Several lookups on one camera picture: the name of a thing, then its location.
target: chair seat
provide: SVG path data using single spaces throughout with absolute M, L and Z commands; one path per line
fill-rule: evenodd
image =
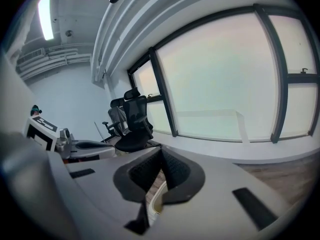
M 135 152 L 142 150 L 148 140 L 150 140 L 150 136 L 146 130 L 136 130 L 122 137 L 114 146 L 124 152 Z

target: chair backrest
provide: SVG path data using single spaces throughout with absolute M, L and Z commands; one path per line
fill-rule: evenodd
M 127 117 L 124 112 L 123 105 L 125 103 L 124 98 L 116 98 L 110 102 L 110 109 L 108 115 L 112 120 L 112 123 L 120 122 L 118 128 L 124 134 L 127 129 Z
M 147 97 L 140 96 L 138 88 L 127 91 L 124 94 L 124 99 L 126 100 L 123 104 L 124 112 L 126 115 L 126 120 L 128 128 L 131 132 L 138 130 L 145 130 L 143 122 L 134 123 L 137 119 L 147 115 Z M 146 119 L 146 123 L 150 130 L 153 129 L 152 124 Z

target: window handle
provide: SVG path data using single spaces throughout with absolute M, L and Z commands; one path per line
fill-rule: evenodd
M 307 72 L 305 72 L 305 70 L 308 70 L 307 68 L 303 68 L 302 71 L 300 72 L 300 74 L 306 74 Z

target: white machine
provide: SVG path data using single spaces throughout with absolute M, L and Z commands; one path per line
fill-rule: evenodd
M 112 158 L 114 146 L 92 140 L 73 139 L 67 128 L 59 129 L 39 115 L 30 116 L 24 136 L 34 140 L 46 151 L 57 152 L 63 159 Z

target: fluorescent light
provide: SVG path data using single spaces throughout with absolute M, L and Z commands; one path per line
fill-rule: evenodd
M 40 0 L 38 3 L 38 11 L 44 39 L 53 39 L 54 33 L 52 32 L 51 26 L 50 0 Z

